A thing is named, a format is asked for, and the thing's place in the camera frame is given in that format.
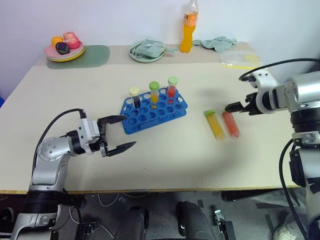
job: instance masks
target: orange juice bottle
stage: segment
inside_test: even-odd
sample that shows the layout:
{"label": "orange juice bottle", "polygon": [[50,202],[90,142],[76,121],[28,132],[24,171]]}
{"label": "orange juice bottle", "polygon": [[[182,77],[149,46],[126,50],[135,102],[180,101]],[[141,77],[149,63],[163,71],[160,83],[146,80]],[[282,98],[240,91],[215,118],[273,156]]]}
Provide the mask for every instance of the orange juice bottle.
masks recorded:
{"label": "orange juice bottle", "polygon": [[183,40],[180,45],[180,51],[182,53],[189,53],[192,48],[192,33],[196,29],[197,18],[197,0],[190,0],[184,11]]}

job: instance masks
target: yellow liquid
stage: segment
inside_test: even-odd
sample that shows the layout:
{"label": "yellow liquid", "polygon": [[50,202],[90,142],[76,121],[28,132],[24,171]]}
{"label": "yellow liquid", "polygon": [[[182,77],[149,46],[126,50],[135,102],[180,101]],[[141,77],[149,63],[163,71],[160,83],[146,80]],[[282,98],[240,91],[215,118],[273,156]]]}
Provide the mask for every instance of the yellow liquid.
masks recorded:
{"label": "yellow liquid", "polygon": [[158,102],[158,100],[159,100],[158,92],[152,91],[150,93],[150,95],[151,95],[151,97],[150,97],[151,102],[156,104]]}
{"label": "yellow liquid", "polygon": [[209,114],[207,117],[212,132],[217,140],[223,140],[226,138],[224,130],[221,128],[218,122],[217,116],[214,113]]}
{"label": "yellow liquid", "polygon": [[196,29],[194,26],[183,25],[183,40],[180,45],[180,51],[182,53],[189,53],[192,48],[192,33]]}

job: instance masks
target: stacked plates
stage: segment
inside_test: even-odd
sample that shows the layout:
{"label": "stacked plates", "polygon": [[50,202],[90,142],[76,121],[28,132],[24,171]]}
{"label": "stacked plates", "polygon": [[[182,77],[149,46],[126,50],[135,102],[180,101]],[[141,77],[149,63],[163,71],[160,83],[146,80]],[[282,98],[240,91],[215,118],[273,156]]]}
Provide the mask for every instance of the stacked plates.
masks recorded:
{"label": "stacked plates", "polygon": [[52,46],[52,44],[44,50],[44,53],[47,59],[53,62],[63,63],[80,57],[84,53],[84,51],[85,45],[81,42],[79,47],[70,49],[70,52],[65,55],[61,55],[60,53],[58,53],[58,51],[55,47]]}

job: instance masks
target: blue test tube rack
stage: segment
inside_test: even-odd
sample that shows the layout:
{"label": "blue test tube rack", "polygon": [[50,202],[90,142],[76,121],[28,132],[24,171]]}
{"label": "blue test tube rack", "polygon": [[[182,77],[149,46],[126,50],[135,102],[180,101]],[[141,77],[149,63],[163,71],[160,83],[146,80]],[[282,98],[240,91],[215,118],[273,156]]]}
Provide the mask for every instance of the blue test tube rack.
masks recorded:
{"label": "blue test tube rack", "polygon": [[150,92],[139,95],[140,108],[134,107],[130,97],[124,100],[120,115],[128,117],[122,121],[126,134],[134,134],[187,114],[188,105],[178,90],[175,90],[173,98],[168,97],[167,90],[166,87],[159,89],[159,101],[156,103],[156,109],[151,107]]}

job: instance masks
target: white table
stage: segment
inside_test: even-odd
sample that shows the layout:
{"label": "white table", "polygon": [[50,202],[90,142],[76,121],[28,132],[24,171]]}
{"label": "white table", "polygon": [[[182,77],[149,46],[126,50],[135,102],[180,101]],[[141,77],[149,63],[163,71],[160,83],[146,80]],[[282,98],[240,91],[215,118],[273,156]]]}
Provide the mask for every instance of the white table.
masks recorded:
{"label": "white table", "polygon": [[[0,190],[25,193],[31,179],[35,146],[48,123],[72,108],[86,110],[88,119],[118,115],[128,88],[147,92],[150,81],[167,86],[180,79],[178,90],[188,104],[184,117],[131,134],[121,123],[107,126],[110,148],[137,143],[124,153],[102,158],[80,155],[69,162],[68,191],[242,190],[278,188],[280,153],[293,132],[288,112],[249,116],[234,113],[239,139],[217,141],[204,112],[221,113],[227,104],[255,91],[238,81],[246,69],[225,68],[219,62],[171,64],[105,64],[78,69],[33,66],[0,109]],[[221,115],[220,123],[225,133]],[[47,137],[76,129],[78,113],[61,118]],[[293,185],[289,157],[284,177]]]}

